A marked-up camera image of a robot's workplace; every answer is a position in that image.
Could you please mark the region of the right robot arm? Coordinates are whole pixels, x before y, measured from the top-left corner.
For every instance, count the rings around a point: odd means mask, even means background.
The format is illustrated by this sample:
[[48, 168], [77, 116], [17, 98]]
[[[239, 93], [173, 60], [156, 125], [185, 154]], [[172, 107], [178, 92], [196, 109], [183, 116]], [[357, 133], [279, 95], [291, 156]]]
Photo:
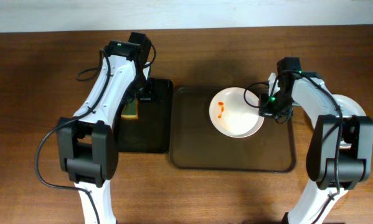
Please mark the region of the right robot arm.
[[313, 124], [306, 156], [309, 180], [282, 223], [322, 223], [336, 202], [371, 174], [373, 120], [341, 105], [317, 72], [301, 69], [297, 57], [285, 57], [270, 75], [259, 114], [290, 119], [299, 105]]

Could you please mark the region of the green yellow sponge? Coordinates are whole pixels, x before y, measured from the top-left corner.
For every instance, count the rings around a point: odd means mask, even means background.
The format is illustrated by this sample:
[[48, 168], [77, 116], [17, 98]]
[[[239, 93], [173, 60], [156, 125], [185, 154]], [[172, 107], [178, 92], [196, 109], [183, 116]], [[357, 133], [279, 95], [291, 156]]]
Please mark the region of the green yellow sponge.
[[127, 103], [121, 112], [121, 118], [127, 120], [138, 119], [138, 100]]

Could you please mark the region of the pink white plate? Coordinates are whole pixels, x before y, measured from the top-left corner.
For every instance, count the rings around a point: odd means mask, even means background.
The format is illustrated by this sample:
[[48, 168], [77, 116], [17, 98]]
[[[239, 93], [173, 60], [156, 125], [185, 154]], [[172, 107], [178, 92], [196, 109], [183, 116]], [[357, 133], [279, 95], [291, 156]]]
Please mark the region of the pink white plate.
[[209, 105], [209, 118], [222, 134], [232, 138], [245, 138], [255, 134], [262, 126], [264, 117], [258, 114], [258, 97], [244, 88], [230, 87], [220, 90]]

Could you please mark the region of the pale blue plate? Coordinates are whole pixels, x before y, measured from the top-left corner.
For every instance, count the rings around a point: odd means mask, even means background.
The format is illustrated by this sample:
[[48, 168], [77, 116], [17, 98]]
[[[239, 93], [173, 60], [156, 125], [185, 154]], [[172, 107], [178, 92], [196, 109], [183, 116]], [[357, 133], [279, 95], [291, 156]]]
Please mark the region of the pale blue plate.
[[[351, 118], [353, 115], [366, 115], [363, 108], [353, 99], [344, 95], [332, 95], [332, 97], [336, 100], [336, 103], [341, 107], [343, 118]], [[326, 97], [322, 99], [312, 98], [302, 100], [301, 107], [304, 109], [305, 113], [311, 120], [311, 125], [313, 129], [316, 126], [319, 115], [331, 114], [339, 116], [338, 112], [334, 108], [332, 101]]]

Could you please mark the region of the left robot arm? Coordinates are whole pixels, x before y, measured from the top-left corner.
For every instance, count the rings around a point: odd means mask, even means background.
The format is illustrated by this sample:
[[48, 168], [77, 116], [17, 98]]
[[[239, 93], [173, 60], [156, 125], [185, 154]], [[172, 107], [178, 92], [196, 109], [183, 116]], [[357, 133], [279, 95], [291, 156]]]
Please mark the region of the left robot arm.
[[60, 168], [80, 194], [85, 223], [116, 223], [110, 193], [118, 164], [113, 124], [123, 97], [145, 87], [153, 49], [139, 32], [126, 42], [110, 41], [87, 99], [72, 118], [60, 118], [57, 124]]

